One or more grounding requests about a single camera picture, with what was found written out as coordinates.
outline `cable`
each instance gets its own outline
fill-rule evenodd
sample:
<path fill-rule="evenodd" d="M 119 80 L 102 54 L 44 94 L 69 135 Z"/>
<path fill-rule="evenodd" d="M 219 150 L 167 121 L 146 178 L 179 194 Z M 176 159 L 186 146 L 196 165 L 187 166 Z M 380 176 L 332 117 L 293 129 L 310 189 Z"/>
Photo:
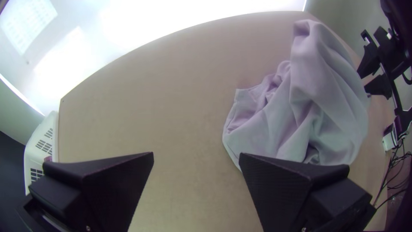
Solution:
<path fill-rule="evenodd" d="M 398 161 L 398 160 L 400 160 L 400 159 L 401 159 L 401 160 L 404 160 L 404 159 L 405 159 L 405 147 L 404 147 L 404 144 L 403 144 L 403 140 L 404 140 L 404 139 L 405 139 L 405 138 L 403 138 L 403 139 L 401 140 L 401 143 L 398 144 L 398 145 L 396 146 L 395 151 L 392 152 L 392 157 L 391 157 L 390 160 L 389 160 L 388 169 L 386 170 L 385 177 L 384 177 L 383 180 L 382 180 L 381 188 L 380 188 L 380 190 L 379 190 L 379 192 L 378 192 L 378 195 L 376 196 L 375 201 L 373 202 L 373 206 L 374 206 L 374 207 L 376 206 L 376 203 L 378 202 L 378 199 L 379 199 L 379 197 L 380 197 L 383 189 L 386 187 L 386 185 L 387 185 L 391 180 L 394 179 L 394 178 L 391 178 L 388 182 L 386 181 L 386 179 L 388 178 L 388 175 L 389 175 L 389 171 L 400 162 L 400 161 Z M 400 149 L 401 146 L 403 147 L 404 156 L 398 158 L 398 157 L 396 156 L 396 154 L 397 154 L 397 152 L 398 152 L 398 150 Z"/>
<path fill-rule="evenodd" d="M 379 192 L 378 192 L 378 195 L 376 196 L 375 201 L 373 202 L 373 206 L 374 206 L 374 207 L 376 206 L 376 203 L 377 203 L 377 201 L 378 201 L 378 199 L 379 199 L 379 197 L 380 197 L 380 195 L 381 195 L 381 193 L 382 193 L 382 190 L 383 190 L 384 187 L 385 187 L 384 184 L 385 184 L 385 182 L 386 182 L 386 178 L 388 177 L 389 171 L 391 170 L 392 160 L 395 158 L 396 153 L 398 152 L 399 147 L 400 147 L 400 146 L 396 146 L 396 150 L 395 150 L 394 153 L 392 153 L 393 156 L 392 156 L 391 159 L 389 160 L 388 169 L 386 170 L 385 177 L 384 177 L 383 180 L 382 180 L 381 188 L 380 188 L 380 190 L 379 190 Z"/>
<path fill-rule="evenodd" d="M 400 193 L 403 193 L 404 191 L 406 191 L 406 189 L 403 189 L 403 190 L 401 190 L 401 191 L 393 194 L 391 197 L 389 197 L 389 198 L 386 199 L 384 202 L 382 202 L 382 204 L 380 204 L 380 205 L 376 208 L 376 210 L 378 210 L 381 206 L 383 206 L 383 204 L 385 204 L 385 203 L 388 202 L 389 200 L 392 200 L 395 196 L 397 196 L 397 195 L 400 194 Z"/>

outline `light purple fabric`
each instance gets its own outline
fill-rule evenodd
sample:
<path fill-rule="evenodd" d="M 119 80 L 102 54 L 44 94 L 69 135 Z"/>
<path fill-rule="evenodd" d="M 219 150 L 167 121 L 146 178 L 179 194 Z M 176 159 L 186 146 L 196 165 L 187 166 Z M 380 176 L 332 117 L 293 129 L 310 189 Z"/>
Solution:
<path fill-rule="evenodd" d="M 241 152 L 350 164 L 367 135 L 369 102 L 337 38 L 318 22 L 298 21 L 291 60 L 261 84 L 236 90 L 223 144 L 238 168 Z"/>

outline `table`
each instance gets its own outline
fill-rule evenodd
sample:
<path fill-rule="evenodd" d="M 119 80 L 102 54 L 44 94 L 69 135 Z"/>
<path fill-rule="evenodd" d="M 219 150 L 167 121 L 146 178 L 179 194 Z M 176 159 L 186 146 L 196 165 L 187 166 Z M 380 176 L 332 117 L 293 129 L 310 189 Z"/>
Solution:
<path fill-rule="evenodd" d="M 60 162 L 153 151 L 130 231 L 262 231 L 222 130 L 235 89 L 260 83 L 289 58 L 292 25 L 301 19 L 317 20 L 306 12 L 264 12 L 212 21 L 106 65 L 61 99 Z M 385 172 L 388 109 L 384 98 L 372 98 L 369 135 L 349 174 L 373 196 Z M 386 209 L 368 228 L 382 227 L 385 217 Z"/>

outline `wall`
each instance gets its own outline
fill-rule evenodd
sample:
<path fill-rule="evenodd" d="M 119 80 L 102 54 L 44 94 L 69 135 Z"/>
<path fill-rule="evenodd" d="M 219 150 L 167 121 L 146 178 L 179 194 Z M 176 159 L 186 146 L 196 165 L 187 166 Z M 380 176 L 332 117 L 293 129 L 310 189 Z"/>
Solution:
<path fill-rule="evenodd" d="M 24 194 L 24 146 L 0 132 L 0 232 L 26 232 L 28 229 L 15 209 Z"/>
<path fill-rule="evenodd" d="M 43 119 L 0 80 L 0 131 L 25 145 Z"/>
<path fill-rule="evenodd" d="M 308 0 L 306 11 L 323 21 L 338 34 L 360 57 L 366 42 L 360 33 L 373 33 L 379 26 L 390 27 L 379 0 Z M 411 79 L 411 70 L 406 72 Z M 402 78 L 395 80 L 404 109 L 412 106 L 412 88 Z"/>
<path fill-rule="evenodd" d="M 307 0 L 305 11 L 308 11 L 329 28 L 334 30 L 344 0 Z"/>

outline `white wall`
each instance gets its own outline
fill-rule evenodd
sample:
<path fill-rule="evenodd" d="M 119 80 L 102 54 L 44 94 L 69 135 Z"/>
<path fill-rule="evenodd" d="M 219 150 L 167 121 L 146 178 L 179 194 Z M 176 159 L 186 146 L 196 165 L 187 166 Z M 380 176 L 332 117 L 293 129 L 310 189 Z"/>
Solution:
<path fill-rule="evenodd" d="M 307 0 L 305 11 L 308 11 L 334 30 L 337 20 L 339 20 L 337 15 L 340 14 L 343 1 L 344 0 Z"/>
<path fill-rule="evenodd" d="M 43 119 L 0 80 L 0 131 L 25 145 Z"/>

